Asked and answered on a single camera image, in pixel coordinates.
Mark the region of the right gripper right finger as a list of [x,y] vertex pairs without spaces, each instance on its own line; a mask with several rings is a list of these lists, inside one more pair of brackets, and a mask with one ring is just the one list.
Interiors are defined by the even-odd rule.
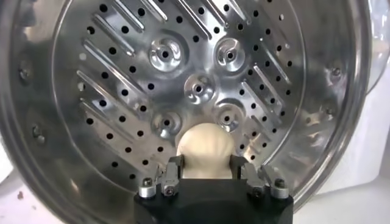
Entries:
[[269,193],[276,199],[287,199],[289,187],[286,178],[270,165],[262,165],[257,169],[247,159],[240,156],[230,156],[230,170],[233,180],[245,180],[247,193],[254,197],[261,197],[269,189]]

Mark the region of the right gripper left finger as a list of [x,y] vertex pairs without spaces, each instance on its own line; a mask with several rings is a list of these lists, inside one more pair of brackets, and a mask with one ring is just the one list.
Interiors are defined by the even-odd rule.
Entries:
[[182,177],[184,158],[182,155],[173,156],[165,166],[165,171],[158,164],[153,164],[138,186],[138,196],[153,198],[158,193],[164,197],[172,197],[178,193],[179,180]]

